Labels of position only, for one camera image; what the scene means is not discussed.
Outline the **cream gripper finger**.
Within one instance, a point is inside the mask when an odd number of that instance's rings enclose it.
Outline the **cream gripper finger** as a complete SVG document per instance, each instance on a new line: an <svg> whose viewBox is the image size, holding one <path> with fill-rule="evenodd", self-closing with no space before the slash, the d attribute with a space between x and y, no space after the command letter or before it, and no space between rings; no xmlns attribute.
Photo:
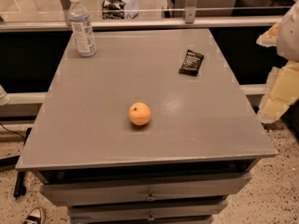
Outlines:
<svg viewBox="0 0 299 224"><path fill-rule="evenodd" d="M288 61L282 68L273 67L265 87L257 118L268 124L279 120L298 101L299 62Z"/></svg>
<svg viewBox="0 0 299 224"><path fill-rule="evenodd" d="M266 32L258 37L256 43L263 47L275 47L277 45L279 26L279 22L275 23Z"/></svg>

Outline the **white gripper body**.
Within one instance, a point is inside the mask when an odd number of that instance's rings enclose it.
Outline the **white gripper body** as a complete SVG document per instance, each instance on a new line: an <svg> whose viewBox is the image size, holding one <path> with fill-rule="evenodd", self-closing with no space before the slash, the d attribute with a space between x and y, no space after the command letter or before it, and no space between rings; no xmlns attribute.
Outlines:
<svg viewBox="0 0 299 224"><path fill-rule="evenodd" d="M278 28L277 52L289 61L299 61L299 1L282 18Z"/></svg>

